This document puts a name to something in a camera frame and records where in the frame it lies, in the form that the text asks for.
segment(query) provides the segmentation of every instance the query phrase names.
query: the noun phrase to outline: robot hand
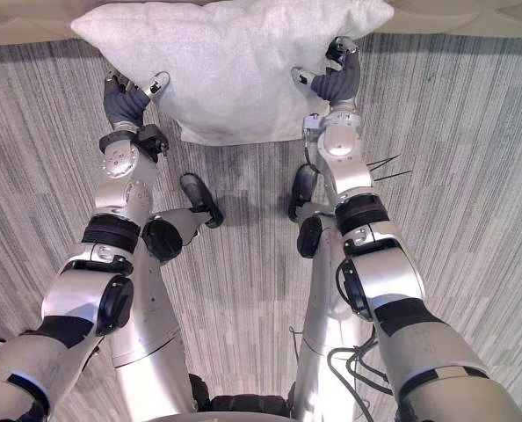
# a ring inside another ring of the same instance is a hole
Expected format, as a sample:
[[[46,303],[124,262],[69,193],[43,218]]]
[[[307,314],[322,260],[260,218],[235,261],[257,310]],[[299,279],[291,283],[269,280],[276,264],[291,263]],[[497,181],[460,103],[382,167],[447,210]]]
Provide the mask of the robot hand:
[[[305,69],[293,68],[293,80],[308,85],[331,106],[339,101],[354,100],[360,80],[359,48],[348,37],[336,37],[325,56],[338,63],[341,70],[327,68],[325,75],[317,76]]]
[[[141,90],[116,70],[105,79],[103,106],[112,129],[137,132],[142,126],[144,110],[170,82],[167,72],[156,74]]]

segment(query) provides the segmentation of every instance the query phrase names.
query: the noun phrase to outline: gray carpet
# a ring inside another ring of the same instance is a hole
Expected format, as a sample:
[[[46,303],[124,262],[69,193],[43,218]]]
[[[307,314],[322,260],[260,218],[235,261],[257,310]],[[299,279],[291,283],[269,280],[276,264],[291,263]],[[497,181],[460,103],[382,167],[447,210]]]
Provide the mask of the gray carpet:
[[[427,302],[522,408],[522,40],[376,34],[362,52],[364,156],[402,154],[378,176],[413,169],[379,186]],[[91,214],[107,69],[80,40],[0,47],[0,337],[40,323],[44,292]],[[178,141],[168,116],[147,117],[172,139],[156,209],[186,205],[178,177],[194,171],[227,216],[163,269],[189,368],[213,395],[285,395],[288,326],[301,328],[310,274],[285,216],[301,143],[205,148]],[[127,419],[107,352],[54,420]],[[390,397],[360,390],[376,421],[392,420]]]

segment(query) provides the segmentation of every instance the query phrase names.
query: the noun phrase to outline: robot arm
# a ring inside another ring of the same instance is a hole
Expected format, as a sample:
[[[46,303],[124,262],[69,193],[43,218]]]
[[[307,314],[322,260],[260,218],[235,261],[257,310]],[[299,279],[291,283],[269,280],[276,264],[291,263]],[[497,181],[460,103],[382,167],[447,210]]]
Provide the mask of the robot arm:
[[[353,312],[374,324],[399,420],[522,421],[518,406],[490,380],[464,339],[425,307],[415,261],[362,161],[354,103],[358,49],[339,37],[326,56],[343,69],[328,69],[326,76],[292,71],[293,79],[330,102],[329,115],[308,116],[303,133],[317,142],[319,167],[343,236],[346,298]]]
[[[0,420],[39,421],[70,392],[96,346],[130,316],[129,279],[140,227],[149,218],[157,153],[167,141],[141,128],[145,107],[168,82],[146,90],[105,82],[105,110],[114,132],[104,137],[104,181],[80,244],[62,265],[42,303],[42,325],[0,346]]]

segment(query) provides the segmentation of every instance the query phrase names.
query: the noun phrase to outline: wire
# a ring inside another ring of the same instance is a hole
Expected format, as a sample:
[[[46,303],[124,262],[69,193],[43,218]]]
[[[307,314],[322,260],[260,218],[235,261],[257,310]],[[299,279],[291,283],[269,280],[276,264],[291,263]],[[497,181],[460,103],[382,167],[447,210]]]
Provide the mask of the wire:
[[[349,302],[349,298],[347,298],[347,295],[343,293],[343,289],[341,288],[341,284],[339,283],[339,273],[341,272],[341,267],[343,264],[347,261],[347,259],[344,259],[341,261],[341,264],[337,266],[337,270],[335,270],[335,285],[337,287],[337,291],[339,292],[339,295],[343,298],[344,301],[347,302],[349,306],[351,306],[351,303]]]
[[[378,182],[379,180],[384,180],[385,178],[395,178],[396,176],[402,176],[403,174],[411,173],[412,171],[413,170],[407,170],[407,171],[402,171],[401,173],[390,174],[389,176],[384,176],[383,178],[376,178],[374,181]]]
[[[400,154],[398,154],[397,156],[391,156],[390,158],[386,158],[385,160],[382,160],[381,162],[378,161],[376,163],[368,164],[368,165],[374,165],[374,164],[380,163],[376,167],[373,167],[372,169],[369,169],[369,171],[375,171],[377,169],[380,169],[380,167],[382,167],[383,165],[388,164],[390,161],[392,161],[395,158],[398,158],[399,156],[400,156]]]
[[[350,347],[337,347],[335,349],[332,349],[328,353],[328,358],[327,358],[328,367],[330,368],[330,371],[333,373],[333,375],[336,376],[337,379],[349,390],[349,392],[351,393],[351,395],[353,396],[353,398],[359,405],[360,409],[362,410],[363,415],[365,415],[367,422],[374,422],[373,417],[371,416],[370,412],[368,411],[368,408],[366,407],[363,399],[360,398],[359,393],[357,393],[357,391],[351,386],[351,384],[347,380],[345,380],[345,378],[341,374],[339,374],[339,371],[337,371],[334,368],[333,364],[331,363],[331,358],[333,358],[333,355],[335,353],[339,353],[339,352],[355,352],[355,349],[350,348]]]
[[[374,382],[372,380],[369,380],[368,378],[366,378],[365,376],[359,374],[357,371],[355,371],[355,370],[353,370],[351,368],[351,364],[354,361],[356,361],[357,358],[358,358],[357,354],[353,354],[353,356],[351,358],[349,358],[349,360],[346,363],[347,372],[349,372],[349,374],[354,376],[357,380],[365,383],[367,386],[369,386],[369,387],[379,391],[380,393],[384,393],[384,394],[387,394],[389,396],[393,396],[394,393],[392,392],[391,389],[387,389],[386,387],[382,387],[381,385],[377,384],[376,382]]]
[[[317,174],[322,174],[321,171],[318,170],[318,168],[315,166],[315,164],[312,163],[312,160],[310,160],[310,152],[308,151],[308,138],[304,137],[304,157],[306,158],[306,164],[309,165],[310,169],[312,171],[315,171]]]
[[[378,369],[376,369],[375,367],[371,367],[370,365],[367,365],[363,361],[363,356],[364,355],[359,356],[359,359],[358,359],[360,366],[363,367],[364,369],[366,369],[368,372],[372,372],[373,374],[378,375],[380,378],[382,378],[382,380],[384,380],[384,382],[388,382],[388,376],[386,374],[384,374],[383,372],[379,371]],[[355,371],[356,370],[357,370],[357,362],[355,362]]]
[[[360,397],[359,393],[357,392],[357,380],[365,383],[367,386],[369,386],[369,387],[371,387],[373,389],[378,390],[380,393],[384,393],[384,394],[387,394],[389,396],[393,396],[394,395],[394,393],[392,392],[391,389],[388,389],[386,387],[382,387],[381,385],[377,384],[376,382],[374,382],[372,380],[369,380],[368,378],[366,378],[365,376],[363,376],[363,375],[361,375],[361,374],[359,374],[357,372],[357,364],[358,364],[358,362],[361,362],[362,357],[365,356],[365,354],[367,354],[373,347],[376,347],[377,345],[378,345],[378,341],[376,340],[376,328],[373,326],[373,331],[372,331],[370,337],[361,346],[337,347],[335,349],[332,349],[328,353],[328,356],[327,356],[328,367],[330,368],[331,372],[349,390],[349,392],[351,393],[351,395],[353,396],[353,398],[355,399],[355,401],[359,405],[360,409],[362,410],[362,414],[365,415],[365,418],[366,418],[367,422],[373,422],[373,418],[372,418],[370,412],[368,411],[368,407],[370,407],[370,402],[368,402],[368,400],[363,400]],[[353,375],[353,378],[354,378],[354,388],[339,373],[339,371],[337,371],[333,367],[333,364],[331,363],[331,359],[333,358],[333,355],[335,353],[339,353],[339,352],[352,352],[352,356],[345,363],[345,368],[347,369],[347,372],[349,372],[349,374]],[[361,365],[365,369],[367,369],[370,372],[372,372],[373,374],[376,374],[376,375],[382,377],[382,379],[385,382],[388,382],[388,377],[386,376],[386,374],[383,374],[378,369],[375,369],[375,368],[367,365],[364,362],[362,362]]]
[[[296,344],[296,334],[302,334],[304,331],[295,331],[292,325],[288,325],[288,331],[293,335],[294,354],[296,355],[296,363],[298,363],[298,345]]]

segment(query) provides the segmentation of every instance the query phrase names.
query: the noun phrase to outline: pillow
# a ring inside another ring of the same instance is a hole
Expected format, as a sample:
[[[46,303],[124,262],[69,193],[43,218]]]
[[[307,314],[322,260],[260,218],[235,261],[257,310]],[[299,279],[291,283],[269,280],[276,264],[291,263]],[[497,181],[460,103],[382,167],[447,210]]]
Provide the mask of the pillow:
[[[167,71],[157,104],[205,145],[288,141],[302,118],[327,103],[290,77],[324,72],[328,44],[386,22],[381,0],[234,0],[196,4],[106,4],[71,28],[137,84]]]

